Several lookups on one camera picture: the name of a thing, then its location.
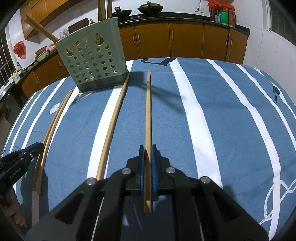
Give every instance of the perforated plastic container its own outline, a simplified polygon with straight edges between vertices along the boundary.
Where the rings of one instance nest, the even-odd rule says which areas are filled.
[[[79,29],[55,46],[80,92],[124,82],[127,68],[117,18]],[[66,47],[73,51],[72,56]]]

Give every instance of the silver rivet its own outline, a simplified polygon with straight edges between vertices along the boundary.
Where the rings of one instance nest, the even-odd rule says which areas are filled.
[[[93,177],[90,177],[86,180],[87,185],[93,185],[96,183],[96,179]]]
[[[176,171],[176,169],[173,167],[168,167],[165,171],[169,174],[173,174]]]
[[[126,167],[126,168],[123,168],[121,170],[121,172],[122,172],[122,174],[127,175],[127,174],[130,174],[131,173],[131,170],[128,167]]]
[[[208,183],[210,183],[210,181],[211,181],[211,179],[208,178],[208,177],[202,177],[200,180],[201,180],[202,183],[204,183],[204,184],[208,184]]]

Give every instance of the striped tablecloth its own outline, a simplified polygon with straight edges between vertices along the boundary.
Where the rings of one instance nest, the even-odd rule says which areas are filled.
[[[157,58],[127,66],[131,75],[105,177],[145,143],[149,69],[153,144],[186,175],[211,177],[272,238],[296,205],[296,107],[283,88],[265,72],[213,60]],[[15,187],[29,226],[96,176],[122,86],[79,94],[67,77],[36,92],[14,123],[4,154],[42,142],[70,88],[47,155],[42,195],[32,205],[35,162]],[[143,214],[141,199],[126,199],[122,240],[173,240],[170,198],[160,197],[153,208]]]

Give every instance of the red plastic bag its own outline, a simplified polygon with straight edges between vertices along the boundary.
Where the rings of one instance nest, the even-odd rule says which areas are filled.
[[[230,9],[234,9],[229,2],[224,0],[207,0],[209,3],[207,4],[209,7],[221,9],[222,11],[228,11]]]
[[[16,43],[13,52],[20,58],[26,58],[26,46],[24,45],[24,41]]]

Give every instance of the human hand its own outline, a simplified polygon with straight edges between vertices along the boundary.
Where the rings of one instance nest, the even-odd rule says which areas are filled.
[[[11,188],[7,194],[7,196],[11,199],[10,206],[1,205],[0,208],[6,217],[11,215],[15,215],[15,223],[20,224],[20,226],[26,223],[25,216],[22,213],[22,209],[20,203],[17,200],[17,196],[15,194],[15,190]]]

